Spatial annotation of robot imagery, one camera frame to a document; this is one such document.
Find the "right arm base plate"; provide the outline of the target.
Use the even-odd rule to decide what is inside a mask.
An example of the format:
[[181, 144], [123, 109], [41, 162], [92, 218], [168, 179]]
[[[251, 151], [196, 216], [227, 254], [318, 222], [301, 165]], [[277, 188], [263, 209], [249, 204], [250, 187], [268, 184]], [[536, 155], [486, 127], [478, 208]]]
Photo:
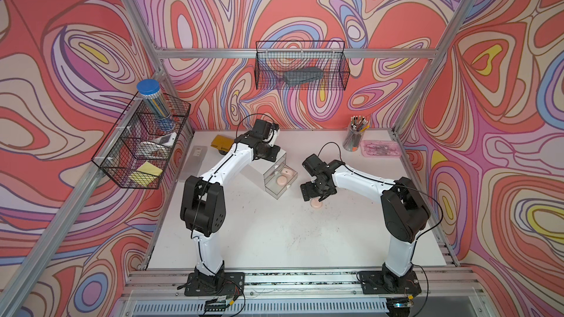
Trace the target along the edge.
[[417, 274], [409, 269], [406, 275], [398, 277], [387, 269], [360, 271], [356, 278], [364, 295], [399, 294], [417, 296], [422, 292]]

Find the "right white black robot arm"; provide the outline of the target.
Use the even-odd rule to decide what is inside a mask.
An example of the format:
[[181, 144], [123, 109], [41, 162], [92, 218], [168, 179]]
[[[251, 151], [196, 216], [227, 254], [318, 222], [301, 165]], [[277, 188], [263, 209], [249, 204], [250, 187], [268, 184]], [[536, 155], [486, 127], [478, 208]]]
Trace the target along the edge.
[[381, 204], [384, 223], [391, 235], [383, 270], [395, 277], [406, 276], [413, 267], [418, 234], [430, 218], [430, 210], [411, 179], [378, 178], [348, 167], [340, 160], [326, 163], [315, 154], [307, 157], [302, 166], [311, 176], [310, 181], [301, 184], [305, 202], [321, 203], [345, 189]]

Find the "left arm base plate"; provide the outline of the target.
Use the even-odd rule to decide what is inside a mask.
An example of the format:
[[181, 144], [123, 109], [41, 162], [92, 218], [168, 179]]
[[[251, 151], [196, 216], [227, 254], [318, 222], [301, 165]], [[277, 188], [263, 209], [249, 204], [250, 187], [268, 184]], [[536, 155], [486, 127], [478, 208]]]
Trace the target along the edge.
[[241, 296], [244, 284], [244, 272], [220, 272], [214, 276], [194, 272], [178, 289], [183, 290], [185, 296]]

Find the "clear bottom drawer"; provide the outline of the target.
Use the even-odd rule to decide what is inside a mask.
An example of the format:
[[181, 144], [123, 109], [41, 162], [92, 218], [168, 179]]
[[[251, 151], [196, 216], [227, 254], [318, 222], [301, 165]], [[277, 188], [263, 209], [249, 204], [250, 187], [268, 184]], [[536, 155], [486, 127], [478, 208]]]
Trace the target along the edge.
[[292, 187], [298, 172], [286, 164], [277, 167], [265, 180], [264, 189], [267, 194], [279, 200]]

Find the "white drawer cabinet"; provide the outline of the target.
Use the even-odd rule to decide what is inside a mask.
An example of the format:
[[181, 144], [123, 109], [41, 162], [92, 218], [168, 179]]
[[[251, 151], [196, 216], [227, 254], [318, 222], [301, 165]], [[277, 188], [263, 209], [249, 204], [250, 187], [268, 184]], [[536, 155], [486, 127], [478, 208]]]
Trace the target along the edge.
[[252, 161], [242, 170], [241, 174], [258, 187], [264, 189], [267, 183], [277, 176], [285, 165], [286, 151], [281, 149], [275, 161], [267, 161], [262, 158]]

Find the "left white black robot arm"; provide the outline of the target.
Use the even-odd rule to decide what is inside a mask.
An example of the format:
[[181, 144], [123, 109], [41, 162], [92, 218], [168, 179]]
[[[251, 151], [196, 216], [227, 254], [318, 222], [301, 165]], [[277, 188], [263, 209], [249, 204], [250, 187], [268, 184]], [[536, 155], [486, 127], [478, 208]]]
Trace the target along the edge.
[[190, 176], [185, 181], [180, 218], [197, 245], [197, 273], [214, 277], [224, 270], [215, 234], [226, 219], [225, 185], [253, 161], [276, 161], [281, 149], [276, 145], [278, 135], [278, 131], [272, 131], [261, 137], [249, 131], [238, 136], [214, 167], [202, 176]]

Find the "pink earphone case top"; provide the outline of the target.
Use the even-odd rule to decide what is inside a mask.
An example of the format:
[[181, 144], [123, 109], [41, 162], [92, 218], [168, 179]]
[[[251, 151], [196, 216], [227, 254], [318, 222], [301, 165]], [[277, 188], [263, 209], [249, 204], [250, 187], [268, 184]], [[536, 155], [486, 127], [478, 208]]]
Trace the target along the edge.
[[286, 177], [289, 177], [289, 178], [293, 178], [293, 177], [295, 176], [295, 171], [294, 171], [294, 170], [291, 170], [291, 169], [289, 169], [289, 168], [284, 168], [284, 169], [282, 170], [282, 173], [283, 173]]

